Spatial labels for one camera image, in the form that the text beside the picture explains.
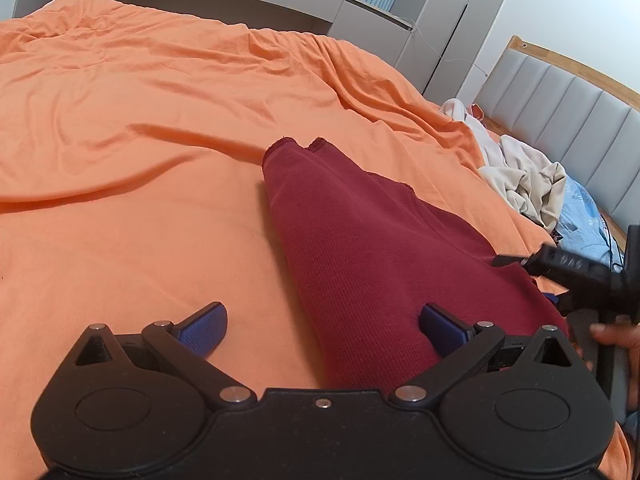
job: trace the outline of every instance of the wire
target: wire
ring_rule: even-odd
[[[414,22],[414,20],[410,20],[409,18],[402,18],[402,20],[405,20],[406,22],[411,22],[413,23],[412,25],[412,29],[411,29],[411,33],[413,34],[416,30],[418,31],[418,34],[420,34],[420,37],[422,38],[422,40],[424,41],[424,44],[426,46],[428,46],[431,50],[433,50],[436,53],[436,56],[438,56],[438,58],[440,58],[442,60],[443,63],[449,62],[449,61],[465,61],[467,63],[469,63],[469,65],[471,66],[475,66],[480,72],[482,72],[484,74],[485,77],[489,77],[488,73],[485,72],[484,70],[482,70],[478,65],[476,65],[473,61],[469,61],[468,59],[442,59],[444,57],[444,55],[440,55],[438,53],[438,51],[436,49],[434,49],[429,43],[427,43],[427,40],[424,39],[424,36],[422,35],[422,31],[420,30],[420,28],[418,28],[417,23]]]

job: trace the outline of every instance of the wooden bed frame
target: wooden bed frame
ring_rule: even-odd
[[[622,102],[628,104],[632,108],[640,111],[640,94],[633,91],[631,88],[624,86],[615,79],[610,78],[603,73],[594,70],[590,66],[586,66],[574,59],[558,54],[541,46],[537,46],[532,43],[527,43],[521,40],[518,36],[512,36],[508,43],[507,49],[517,50],[523,52],[528,56],[536,57],[542,61],[545,61],[551,65],[557,66],[567,72],[574,74],[585,81],[588,81],[594,86],[603,89],[605,92],[617,97]],[[487,129],[495,132],[499,135],[511,135],[511,132],[501,126],[500,124],[492,121],[490,118],[485,117],[482,121]],[[620,250],[624,251],[626,247],[626,233],[611,219],[611,217],[605,213],[601,208],[598,208],[600,213],[607,221],[607,225],[611,231],[611,235],[618,243]]]

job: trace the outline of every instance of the gray upholstered headboard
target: gray upholstered headboard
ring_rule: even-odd
[[[549,53],[514,37],[476,102],[500,126],[497,133],[507,130],[552,162],[559,161],[626,234],[629,224],[640,222],[640,112],[634,101],[640,96],[589,67]],[[563,64],[554,63],[556,59],[564,59],[569,69],[576,67],[572,72],[580,76],[556,66]]]

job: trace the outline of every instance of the maroon sweater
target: maroon sweater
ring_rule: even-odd
[[[426,303],[513,335],[547,323],[566,331],[519,265],[491,267],[493,248],[466,221],[366,173],[324,139],[306,149],[281,139],[262,170],[330,386],[389,392],[439,361],[418,328]]]

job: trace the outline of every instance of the orange duvet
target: orange duvet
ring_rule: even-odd
[[[0,23],[3,479],[44,471],[30,412],[92,322],[135,333],[222,301],[211,362],[258,392],[322,384],[262,184],[283,136],[326,138],[496,251],[549,240],[479,177],[464,124],[347,42],[111,0]]]

